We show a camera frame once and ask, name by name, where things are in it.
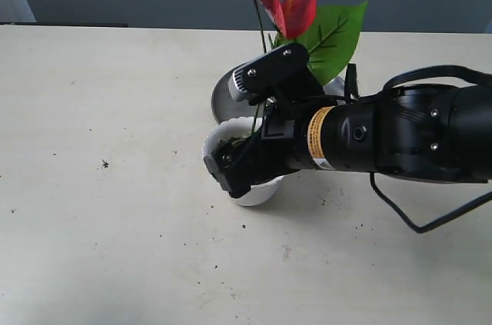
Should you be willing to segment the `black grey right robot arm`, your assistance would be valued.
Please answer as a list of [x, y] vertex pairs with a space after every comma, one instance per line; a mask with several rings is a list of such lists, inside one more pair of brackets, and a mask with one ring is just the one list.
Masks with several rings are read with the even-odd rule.
[[300, 170], [424, 183], [491, 179], [491, 89], [409, 85], [339, 104], [313, 81], [269, 91], [261, 126], [214, 146], [204, 164], [233, 198]]

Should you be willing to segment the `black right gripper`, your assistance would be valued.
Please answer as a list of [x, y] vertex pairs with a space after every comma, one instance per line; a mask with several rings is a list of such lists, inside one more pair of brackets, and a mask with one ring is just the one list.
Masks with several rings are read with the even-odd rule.
[[256, 121], [243, 144], [219, 144], [203, 157], [208, 173], [232, 198], [240, 198], [253, 186], [300, 170], [325, 170], [323, 126], [327, 105], [297, 103], [292, 115], [273, 107], [262, 122]]

